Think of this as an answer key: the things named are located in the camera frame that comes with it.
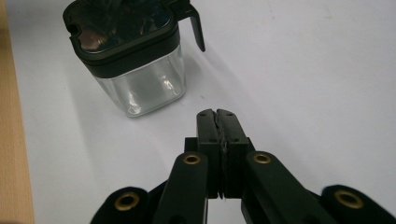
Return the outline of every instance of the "black lid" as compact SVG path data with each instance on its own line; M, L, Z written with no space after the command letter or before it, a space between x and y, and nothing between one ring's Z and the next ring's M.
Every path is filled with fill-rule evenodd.
M191 17L196 42L205 43L189 0L77 0L64 23L77 56L96 77L116 77L171 53L177 22Z

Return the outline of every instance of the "clear plastic container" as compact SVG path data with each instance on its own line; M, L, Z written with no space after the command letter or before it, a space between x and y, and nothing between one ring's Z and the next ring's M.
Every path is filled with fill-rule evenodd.
M75 53L129 117L186 91L178 21L188 17L205 51L199 14L188 0L77 0L64 11Z
M128 117L146 114L180 98L186 91L181 48L113 78L95 77Z

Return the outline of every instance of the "white surface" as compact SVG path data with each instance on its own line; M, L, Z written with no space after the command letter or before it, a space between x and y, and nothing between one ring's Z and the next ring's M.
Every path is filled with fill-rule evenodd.
M187 93L137 119L75 55L70 2L7 1L36 223L89 223L116 189L160 184L208 108L306 188L348 185L396 215L395 1L193 0L207 51L181 22ZM245 223L239 202L210 202L208 223Z

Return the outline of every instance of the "wooden table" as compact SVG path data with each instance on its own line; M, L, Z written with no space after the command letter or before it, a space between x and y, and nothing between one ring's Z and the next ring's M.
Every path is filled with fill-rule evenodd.
M0 154L0 224L35 223L4 0L0 0Z

